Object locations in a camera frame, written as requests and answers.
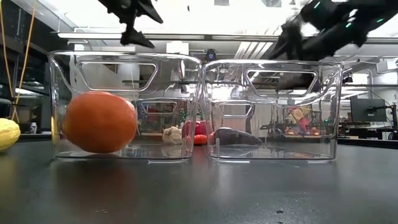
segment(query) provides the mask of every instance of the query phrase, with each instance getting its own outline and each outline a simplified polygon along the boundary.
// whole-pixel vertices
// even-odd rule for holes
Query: table surface
[[[338,146],[326,164],[52,160],[0,154],[0,223],[398,223],[398,151]]]

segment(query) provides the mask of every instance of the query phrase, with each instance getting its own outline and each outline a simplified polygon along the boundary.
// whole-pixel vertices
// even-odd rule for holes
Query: computer monitor
[[[351,98],[351,116],[354,122],[387,121],[386,102],[382,99]]]

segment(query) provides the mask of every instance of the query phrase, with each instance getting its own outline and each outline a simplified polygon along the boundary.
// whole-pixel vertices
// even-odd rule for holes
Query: yellow squash
[[[12,120],[0,118],[0,151],[11,147],[21,135],[19,125]]]

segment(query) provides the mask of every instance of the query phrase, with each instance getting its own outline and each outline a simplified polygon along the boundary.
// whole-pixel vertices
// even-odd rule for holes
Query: tangerine
[[[67,107],[65,135],[86,152],[116,152],[134,139],[136,131],[136,110],[119,96],[89,91],[72,99]]]

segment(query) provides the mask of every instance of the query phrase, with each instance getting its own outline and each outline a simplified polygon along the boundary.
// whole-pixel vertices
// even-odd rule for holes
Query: plastic bin handle cutout
[[[253,105],[248,102],[219,102],[217,106],[224,118],[248,118],[253,112]]]
[[[278,88],[276,88],[274,90],[278,90],[279,92],[262,94],[261,92],[258,91],[260,89],[255,87],[258,85],[261,86],[261,85],[266,85],[266,84],[273,84],[273,85],[279,86],[279,84],[283,84],[285,82],[294,83],[294,82],[296,82],[296,80],[299,79],[299,76],[301,74],[307,74],[307,75],[312,76],[312,80],[311,80],[308,88],[305,90],[302,89],[303,91],[305,91],[304,93],[283,93],[281,91],[292,91],[293,89],[282,88],[282,89],[278,90]],[[315,72],[314,70],[283,70],[283,69],[250,68],[250,69],[246,70],[245,75],[246,75],[247,79],[249,80],[250,85],[253,88],[253,91],[259,96],[303,97],[311,92],[316,81],[318,80],[318,73]]]
[[[144,91],[154,80],[158,66],[146,60],[80,60],[78,73],[92,91]]]
[[[174,101],[144,101],[141,106],[148,115],[173,115],[177,103]]]

